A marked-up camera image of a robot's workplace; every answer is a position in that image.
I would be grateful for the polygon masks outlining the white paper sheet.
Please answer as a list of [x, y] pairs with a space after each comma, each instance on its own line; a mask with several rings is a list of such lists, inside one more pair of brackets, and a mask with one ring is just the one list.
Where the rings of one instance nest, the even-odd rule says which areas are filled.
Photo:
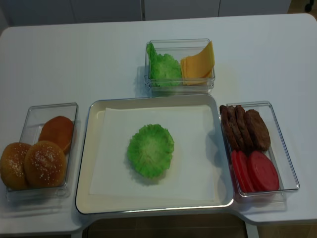
[[[130, 138], [147, 124], [166, 128], [174, 140], [170, 168], [160, 179], [136, 173], [126, 159]], [[190, 200], [214, 199], [209, 134], [214, 131], [207, 106], [106, 109], [96, 165], [93, 195]]]

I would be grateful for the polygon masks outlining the clear bun container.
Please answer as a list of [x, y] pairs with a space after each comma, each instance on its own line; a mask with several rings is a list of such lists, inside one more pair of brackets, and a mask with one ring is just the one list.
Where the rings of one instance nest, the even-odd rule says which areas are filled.
[[72, 138], [70, 146], [65, 154], [66, 174], [61, 185], [49, 188], [30, 188], [25, 190], [6, 189], [6, 198], [10, 202], [43, 200], [51, 197], [67, 197], [70, 194], [70, 181], [73, 175], [71, 168], [74, 156], [74, 147], [77, 140], [77, 111], [76, 103], [32, 106], [28, 109], [25, 123], [20, 136], [20, 142], [34, 145], [38, 142], [42, 129], [49, 120], [63, 116], [73, 123]]

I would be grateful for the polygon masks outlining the front red tomato slice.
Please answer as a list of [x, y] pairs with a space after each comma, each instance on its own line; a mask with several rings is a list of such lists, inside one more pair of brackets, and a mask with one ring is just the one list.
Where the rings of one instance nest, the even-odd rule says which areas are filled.
[[249, 177], [256, 191], [279, 190], [279, 177], [272, 161], [262, 152], [253, 151], [247, 160]]

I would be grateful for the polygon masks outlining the leaning yellow cheese slice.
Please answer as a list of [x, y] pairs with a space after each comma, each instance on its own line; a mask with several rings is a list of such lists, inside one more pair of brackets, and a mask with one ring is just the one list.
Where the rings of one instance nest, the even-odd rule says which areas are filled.
[[215, 65], [212, 41], [198, 54], [186, 57], [187, 78], [203, 78]]

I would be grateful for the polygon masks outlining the red tomato slice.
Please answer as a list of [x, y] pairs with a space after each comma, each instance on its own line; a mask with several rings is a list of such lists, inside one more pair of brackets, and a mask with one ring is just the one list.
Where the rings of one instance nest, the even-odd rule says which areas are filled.
[[279, 177], [272, 161], [262, 152], [253, 151], [247, 160], [249, 177], [256, 191], [279, 190]]
[[231, 153], [232, 166], [239, 186], [244, 193], [255, 192], [248, 174], [247, 157], [242, 151], [233, 150]]

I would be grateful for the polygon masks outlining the flat yellow cheese stack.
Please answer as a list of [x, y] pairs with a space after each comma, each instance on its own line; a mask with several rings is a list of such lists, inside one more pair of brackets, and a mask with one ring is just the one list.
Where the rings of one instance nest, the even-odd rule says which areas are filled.
[[181, 60], [181, 72], [184, 85], [204, 84], [212, 78], [212, 62], [210, 57], [192, 56]]

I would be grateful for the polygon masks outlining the clear lettuce cheese container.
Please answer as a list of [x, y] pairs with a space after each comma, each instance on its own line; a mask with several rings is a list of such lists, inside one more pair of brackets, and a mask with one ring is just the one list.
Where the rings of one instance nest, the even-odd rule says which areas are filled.
[[[151, 40], [157, 54], [170, 54], [181, 65], [181, 60], [188, 56], [194, 56], [200, 53], [209, 43], [209, 39], [182, 39], [182, 40]], [[169, 96], [169, 95], [185, 95], [185, 94], [210, 94], [214, 88], [215, 74], [212, 69], [212, 78], [207, 79], [204, 84], [184, 85], [184, 79], [179, 79], [179, 86], [171, 87], [153, 87], [150, 79], [149, 57], [145, 54], [145, 86], [148, 93], [152, 97]]]

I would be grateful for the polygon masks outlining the white serving tray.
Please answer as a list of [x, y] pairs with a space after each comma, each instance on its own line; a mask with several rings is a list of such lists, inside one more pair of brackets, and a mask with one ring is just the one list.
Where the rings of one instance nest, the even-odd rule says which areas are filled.
[[[149, 109], [207, 106], [211, 110], [214, 131], [209, 134], [214, 199], [190, 200], [136, 196], [93, 195], [90, 185], [96, 165], [101, 130], [104, 123], [105, 110]], [[217, 210], [233, 203], [233, 185], [225, 151], [218, 106], [211, 95], [183, 95], [160, 98], [99, 100], [94, 102], [88, 113], [80, 174], [76, 191], [75, 204], [80, 213], [127, 213], [133, 215], [147, 212], [190, 212], [192, 210]]]

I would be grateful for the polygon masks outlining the black chair caster wheel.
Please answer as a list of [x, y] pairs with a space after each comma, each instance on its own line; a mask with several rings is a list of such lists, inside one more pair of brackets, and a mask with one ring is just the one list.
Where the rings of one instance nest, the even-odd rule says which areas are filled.
[[315, 1], [314, 0], [309, 0], [309, 2], [305, 5], [305, 12], [311, 12], [313, 9], [313, 5], [314, 5]]

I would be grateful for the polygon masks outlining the front brown meat patty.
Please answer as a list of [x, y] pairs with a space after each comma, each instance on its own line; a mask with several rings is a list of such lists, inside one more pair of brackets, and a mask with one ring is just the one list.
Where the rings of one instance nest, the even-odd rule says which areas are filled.
[[259, 151], [267, 151], [270, 147], [270, 135], [259, 112], [254, 109], [246, 111], [244, 120], [254, 148]]

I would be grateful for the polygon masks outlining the sesame bun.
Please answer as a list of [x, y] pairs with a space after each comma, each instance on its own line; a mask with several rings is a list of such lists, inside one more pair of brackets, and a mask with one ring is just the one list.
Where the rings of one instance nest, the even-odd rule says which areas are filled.
[[30, 144], [15, 142], [8, 144], [0, 159], [0, 177], [6, 187], [12, 190], [28, 188], [24, 172], [24, 159]]
[[31, 187], [62, 185], [66, 175], [66, 158], [61, 148], [49, 141], [39, 141], [27, 151], [24, 172]]

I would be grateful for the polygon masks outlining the plain orange bun bottom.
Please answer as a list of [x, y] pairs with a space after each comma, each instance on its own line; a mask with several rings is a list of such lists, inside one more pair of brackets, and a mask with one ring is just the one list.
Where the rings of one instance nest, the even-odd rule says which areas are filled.
[[74, 123], [69, 118], [57, 116], [44, 124], [38, 141], [52, 142], [67, 154], [71, 147], [73, 130]]

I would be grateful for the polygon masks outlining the brown meat patty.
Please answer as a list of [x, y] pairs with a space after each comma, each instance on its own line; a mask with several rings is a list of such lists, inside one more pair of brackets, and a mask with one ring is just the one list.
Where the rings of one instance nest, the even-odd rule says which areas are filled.
[[254, 148], [259, 151], [267, 151], [270, 147], [270, 135], [259, 112], [254, 109], [246, 111], [244, 120]]
[[250, 137], [250, 134], [248, 132], [245, 120], [244, 120], [244, 115], [245, 115], [245, 110], [242, 108], [241, 105], [237, 105], [235, 107], [235, 115], [236, 115], [236, 120], [237, 120], [237, 124], [239, 127], [239, 130], [241, 132], [242, 138], [244, 140], [244, 144], [245, 144], [245, 149], [244, 150], [248, 150], [251, 151], [254, 148], [252, 139]]
[[231, 146], [231, 149], [238, 151], [240, 150], [240, 147], [235, 139], [234, 133], [229, 124], [227, 107], [225, 105], [221, 105], [219, 109], [221, 115], [221, 123], [226, 134], [227, 140]]

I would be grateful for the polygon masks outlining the green lettuce leaf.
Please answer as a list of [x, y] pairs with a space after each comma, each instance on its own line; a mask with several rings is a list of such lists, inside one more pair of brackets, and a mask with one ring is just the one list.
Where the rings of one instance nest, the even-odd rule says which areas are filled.
[[154, 78], [156, 75], [156, 67], [158, 62], [158, 55], [154, 48], [153, 43], [148, 43], [146, 48], [148, 57], [149, 57], [149, 65], [151, 70], [151, 78]]
[[160, 124], [148, 124], [135, 133], [127, 147], [127, 157], [133, 169], [147, 179], [156, 179], [169, 169], [174, 152], [174, 140]]
[[153, 87], [179, 86], [182, 77], [180, 63], [170, 54], [149, 55], [150, 79]]

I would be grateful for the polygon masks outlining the clear patty tomato container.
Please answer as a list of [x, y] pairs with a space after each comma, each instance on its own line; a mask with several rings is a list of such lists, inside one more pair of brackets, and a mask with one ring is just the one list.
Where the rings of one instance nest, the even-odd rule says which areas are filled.
[[235, 176], [234, 169], [232, 166], [232, 160], [231, 160], [231, 153], [232, 149], [231, 146], [227, 140], [226, 134], [224, 132], [222, 123], [221, 123], [221, 129], [224, 137], [224, 142], [226, 145], [226, 150], [229, 158], [230, 168], [233, 173], [233, 181], [236, 186], [236, 192], [238, 196], [240, 196], [242, 199], [248, 199], [248, 200], [278, 200], [283, 199], [287, 193], [297, 192], [300, 188], [300, 184], [296, 175], [296, 172], [294, 170], [292, 161], [290, 159], [290, 155], [287, 149], [287, 146], [284, 141], [284, 137], [282, 135], [279, 123], [277, 121], [277, 117], [275, 115], [275, 112], [273, 110], [273, 107], [270, 102], [268, 101], [262, 101], [262, 102], [249, 102], [249, 103], [235, 103], [235, 104], [226, 104], [228, 110], [228, 120], [229, 124], [231, 126], [231, 129], [234, 133], [235, 139], [240, 147], [239, 151], [242, 151], [247, 159], [249, 155], [253, 151], [257, 151], [255, 148], [253, 150], [248, 151], [245, 149], [244, 140], [242, 138], [241, 132], [239, 130], [236, 115], [235, 115], [235, 107], [237, 105], [241, 105], [242, 108], [246, 111], [250, 109], [254, 109], [259, 112], [261, 118], [263, 119], [264, 123], [266, 124], [269, 135], [270, 135], [270, 147], [267, 151], [260, 151], [263, 154], [265, 154], [274, 164], [275, 169], [277, 171], [278, 177], [279, 177], [279, 190], [276, 191], [255, 191], [255, 192], [248, 192], [244, 193], [242, 192], [238, 180]]

